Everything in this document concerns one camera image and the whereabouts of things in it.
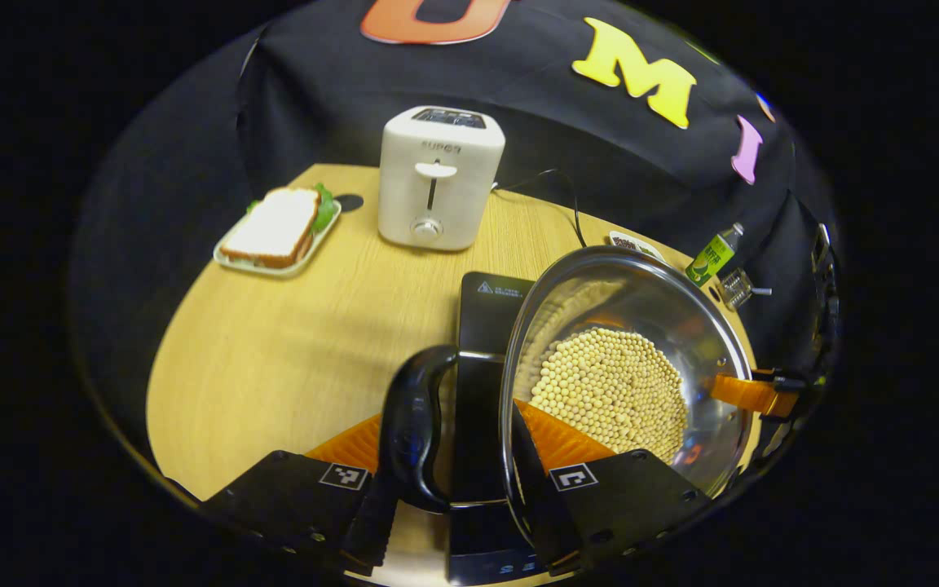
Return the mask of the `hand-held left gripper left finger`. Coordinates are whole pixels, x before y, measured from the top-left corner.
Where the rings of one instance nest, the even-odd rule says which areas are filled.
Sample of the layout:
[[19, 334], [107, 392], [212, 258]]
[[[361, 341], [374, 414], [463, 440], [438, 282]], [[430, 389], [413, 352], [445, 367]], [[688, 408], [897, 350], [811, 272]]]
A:
[[199, 510], [269, 549], [371, 572], [383, 564], [396, 510], [395, 495], [375, 480], [380, 431], [376, 415], [307, 454], [271, 451]]

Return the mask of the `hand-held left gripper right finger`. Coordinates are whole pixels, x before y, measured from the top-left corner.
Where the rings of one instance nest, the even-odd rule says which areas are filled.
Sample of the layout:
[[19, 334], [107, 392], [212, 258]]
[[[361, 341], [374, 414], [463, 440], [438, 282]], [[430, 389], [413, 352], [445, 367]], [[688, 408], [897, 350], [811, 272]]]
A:
[[510, 504], [552, 576], [654, 549], [711, 512], [712, 499], [645, 449], [616, 454], [531, 404], [510, 418]]

